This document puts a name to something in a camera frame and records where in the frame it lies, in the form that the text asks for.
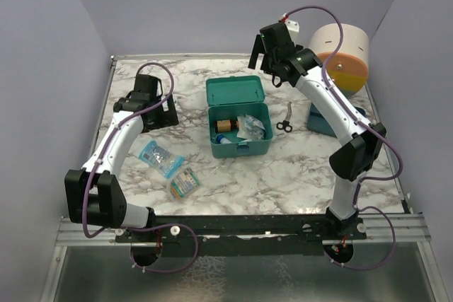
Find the blue white packet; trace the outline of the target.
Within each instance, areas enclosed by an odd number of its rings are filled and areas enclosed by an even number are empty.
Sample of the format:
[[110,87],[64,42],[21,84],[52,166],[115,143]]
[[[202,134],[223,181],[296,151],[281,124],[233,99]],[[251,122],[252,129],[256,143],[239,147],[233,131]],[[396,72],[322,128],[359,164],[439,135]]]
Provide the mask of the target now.
[[265,127],[263,123],[254,116],[245,116],[244,129],[249,139],[261,140],[265,136]]

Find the white blue bandage roll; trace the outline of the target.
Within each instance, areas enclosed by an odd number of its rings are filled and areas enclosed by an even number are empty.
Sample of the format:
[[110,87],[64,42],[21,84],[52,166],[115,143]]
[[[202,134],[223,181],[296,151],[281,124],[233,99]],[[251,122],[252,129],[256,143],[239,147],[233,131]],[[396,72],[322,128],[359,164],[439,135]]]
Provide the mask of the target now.
[[231,143],[231,141],[228,138],[226,138],[223,134],[218,134],[216,136],[215,140],[218,144],[230,144]]

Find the blue clear plastic pouch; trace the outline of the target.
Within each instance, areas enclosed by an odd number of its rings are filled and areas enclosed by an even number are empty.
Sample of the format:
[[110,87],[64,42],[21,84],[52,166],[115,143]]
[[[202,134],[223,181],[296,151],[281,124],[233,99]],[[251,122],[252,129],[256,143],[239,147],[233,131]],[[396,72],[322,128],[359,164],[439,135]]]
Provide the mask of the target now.
[[166,179],[171,178],[182,166],[185,158],[159,146],[154,140],[143,141],[133,148],[136,158],[157,170]]

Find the black-handled bandage scissors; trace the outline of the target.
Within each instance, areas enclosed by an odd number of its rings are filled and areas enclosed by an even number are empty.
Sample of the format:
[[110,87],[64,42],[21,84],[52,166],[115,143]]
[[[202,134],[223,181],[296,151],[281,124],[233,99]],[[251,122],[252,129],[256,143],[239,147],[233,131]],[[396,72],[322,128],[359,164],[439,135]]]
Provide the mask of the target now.
[[276,128],[286,133],[290,133],[292,131],[292,125],[290,124],[291,116],[292,116],[292,102],[289,101],[287,104],[287,113],[285,115],[285,118],[283,119],[283,121],[278,122],[276,124]]

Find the blue divided tray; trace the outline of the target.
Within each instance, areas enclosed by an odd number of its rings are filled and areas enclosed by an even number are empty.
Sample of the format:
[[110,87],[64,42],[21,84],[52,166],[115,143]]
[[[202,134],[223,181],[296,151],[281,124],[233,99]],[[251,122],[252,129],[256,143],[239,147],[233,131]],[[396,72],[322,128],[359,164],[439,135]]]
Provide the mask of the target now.
[[[351,119],[350,115],[348,113],[345,113],[344,109],[342,109],[341,106],[339,108],[340,112],[345,114],[346,122],[353,123],[353,120]],[[358,106],[355,106],[354,109],[355,113],[359,113],[365,118],[367,117],[364,109]],[[337,138],[336,133],[333,130],[332,126],[329,124],[328,120],[325,119],[325,117],[321,114],[321,112],[317,109],[317,107],[313,103],[310,104],[309,114],[306,120],[306,128],[311,132],[316,132],[319,134]]]

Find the orange teal bandage packet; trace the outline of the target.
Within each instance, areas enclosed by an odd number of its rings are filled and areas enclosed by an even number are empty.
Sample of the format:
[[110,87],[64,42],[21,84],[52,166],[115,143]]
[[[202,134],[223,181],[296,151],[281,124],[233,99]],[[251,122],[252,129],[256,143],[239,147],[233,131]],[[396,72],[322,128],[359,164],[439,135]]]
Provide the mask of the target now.
[[173,199],[181,200],[202,186],[200,179],[191,167],[177,170],[167,182],[167,189]]

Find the teal medicine kit box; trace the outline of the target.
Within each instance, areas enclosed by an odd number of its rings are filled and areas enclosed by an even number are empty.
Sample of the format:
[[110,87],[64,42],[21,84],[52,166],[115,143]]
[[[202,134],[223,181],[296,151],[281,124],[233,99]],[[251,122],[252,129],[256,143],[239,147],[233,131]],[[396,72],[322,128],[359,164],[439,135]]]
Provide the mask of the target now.
[[206,96],[215,158],[261,156],[268,152],[273,127],[258,76],[208,79]]

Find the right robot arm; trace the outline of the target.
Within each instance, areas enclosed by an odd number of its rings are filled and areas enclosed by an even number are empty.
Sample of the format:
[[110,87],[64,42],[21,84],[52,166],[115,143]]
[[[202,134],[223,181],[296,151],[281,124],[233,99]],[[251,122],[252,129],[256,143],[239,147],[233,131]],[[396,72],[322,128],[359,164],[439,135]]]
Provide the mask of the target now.
[[326,73],[324,63],[309,48],[293,42],[286,23],[261,28],[256,35],[249,68],[263,55],[260,70],[280,87],[288,82],[303,93],[333,129],[341,147],[329,158],[336,174],[333,199],[326,210],[326,233],[334,239],[348,234],[357,219],[357,186],[372,168],[386,134],[383,124],[372,124],[341,93]]

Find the white gauze pad bag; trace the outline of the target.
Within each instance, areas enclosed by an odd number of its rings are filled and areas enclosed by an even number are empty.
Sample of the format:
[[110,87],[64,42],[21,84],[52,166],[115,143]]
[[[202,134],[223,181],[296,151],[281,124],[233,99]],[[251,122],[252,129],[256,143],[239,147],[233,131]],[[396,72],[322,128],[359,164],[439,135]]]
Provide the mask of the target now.
[[236,136],[240,139],[253,139],[255,136],[252,120],[247,115],[237,117],[239,128]]

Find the brown orange-capped medicine bottle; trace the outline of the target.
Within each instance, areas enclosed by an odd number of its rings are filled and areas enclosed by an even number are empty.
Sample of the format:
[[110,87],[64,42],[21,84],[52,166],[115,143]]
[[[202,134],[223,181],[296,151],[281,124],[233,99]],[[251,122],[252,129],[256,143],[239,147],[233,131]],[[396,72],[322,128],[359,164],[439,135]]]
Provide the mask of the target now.
[[239,128],[237,120],[219,120],[214,124],[215,131],[218,133],[231,132]]

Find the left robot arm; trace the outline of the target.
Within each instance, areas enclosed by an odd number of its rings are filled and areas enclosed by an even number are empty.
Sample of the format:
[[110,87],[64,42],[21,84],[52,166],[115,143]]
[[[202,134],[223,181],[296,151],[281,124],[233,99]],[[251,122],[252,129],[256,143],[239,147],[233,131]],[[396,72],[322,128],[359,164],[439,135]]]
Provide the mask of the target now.
[[[71,222],[131,228],[134,236],[143,242],[156,235],[154,210],[128,203],[118,177],[131,146],[141,133],[178,124],[172,96],[168,98],[168,110],[156,106],[163,97],[161,79],[138,74],[132,91],[114,104],[109,128],[93,155],[81,169],[69,170],[65,175]],[[135,115],[154,106],[150,112]]]

